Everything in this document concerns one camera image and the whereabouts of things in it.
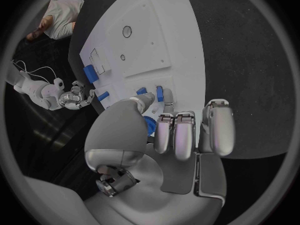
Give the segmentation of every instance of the man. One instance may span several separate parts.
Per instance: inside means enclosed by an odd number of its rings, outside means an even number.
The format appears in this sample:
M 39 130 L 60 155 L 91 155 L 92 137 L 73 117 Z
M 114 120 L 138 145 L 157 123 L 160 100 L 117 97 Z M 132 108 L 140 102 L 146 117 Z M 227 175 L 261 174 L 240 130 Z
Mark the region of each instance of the man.
M 51 39 L 71 36 L 84 0 L 50 0 L 48 9 L 36 30 L 26 36 L 33 41 L 45 33 Z

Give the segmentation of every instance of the white shirt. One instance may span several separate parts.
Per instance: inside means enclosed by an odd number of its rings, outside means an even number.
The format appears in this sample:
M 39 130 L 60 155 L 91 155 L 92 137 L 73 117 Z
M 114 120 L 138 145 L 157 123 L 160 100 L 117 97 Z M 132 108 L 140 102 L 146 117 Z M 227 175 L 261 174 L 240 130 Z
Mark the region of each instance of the white shirt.
M 53 22 L 44 33 L 55 40 L 71 36 L 72 22 L 76 22 L 84 2 L 84 0 L 51 0 L 43 18 L 51 15 Z

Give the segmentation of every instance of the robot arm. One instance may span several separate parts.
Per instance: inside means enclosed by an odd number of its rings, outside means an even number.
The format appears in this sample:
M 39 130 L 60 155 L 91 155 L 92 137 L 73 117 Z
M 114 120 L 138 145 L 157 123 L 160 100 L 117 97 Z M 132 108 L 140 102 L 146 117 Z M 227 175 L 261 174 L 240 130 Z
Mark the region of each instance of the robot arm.
M 37 105 L 47 110 L 57 110 L 66 107 L 70 110 L 79 110 L 91 104 L 95 97 L 94 90 L 91 90 L 89 97 L 84 99 L 84 85 L 75 81 L 70 92 L 64 92 L 64 82 L 56 78 L 53 84 L 46 81 L 32 80 L 27 72 L 19 71 L 15 66 L 9 66 L 6 76 L 7 83 L 13 85 L 13 88 L 21 93 L 27 94 Z

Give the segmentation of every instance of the blue object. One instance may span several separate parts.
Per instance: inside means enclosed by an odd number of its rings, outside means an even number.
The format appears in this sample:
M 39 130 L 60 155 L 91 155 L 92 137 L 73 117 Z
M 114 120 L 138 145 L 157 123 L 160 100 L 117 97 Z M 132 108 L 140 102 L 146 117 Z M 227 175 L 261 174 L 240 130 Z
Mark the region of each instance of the blue object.
M 148 125 L 148 137 L 150 137 L 151 134 L 153 134 L 155 132 L 156 121 L 152 117 L 149 117 L 149 116 L 144 116 L 143 118 L 147 122 L 147 125 Z
M 157 101 L 163 102 L 164 101 L 164 94 L 163 94 L 162 86 L 158 86 L 156 88 L 156 93 L 157 93 Z
M 109 96 L 109 92 L 106 91 L 105 93 L 101 94 L 99 97 L 98 97 L 98 100 L 99 101 L 102 101 L 103 99 L 107 98 Z
M 141 94 L 146 94 L 147 90 L 145 87 L 140 88 L 139 90 L 136 91 L 137 95 L 141 95 Z
M 91 84 L 99 79 L 97 73 L 94 70 L 93 65 L 91 64 L 87 65 L 86 67 L 83 68 L 83 70 Z

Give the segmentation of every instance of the person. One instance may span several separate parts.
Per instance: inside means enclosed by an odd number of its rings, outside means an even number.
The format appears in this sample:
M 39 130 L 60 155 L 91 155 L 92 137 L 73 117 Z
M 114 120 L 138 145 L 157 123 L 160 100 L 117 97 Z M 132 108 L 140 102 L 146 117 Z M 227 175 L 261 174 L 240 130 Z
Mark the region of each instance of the person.
M 38 28 L 29 33 L 26 39 L 31 42 L 43 33 L 54 40 L 71 36 L 84 2 L 84 0 L 50 0 Z

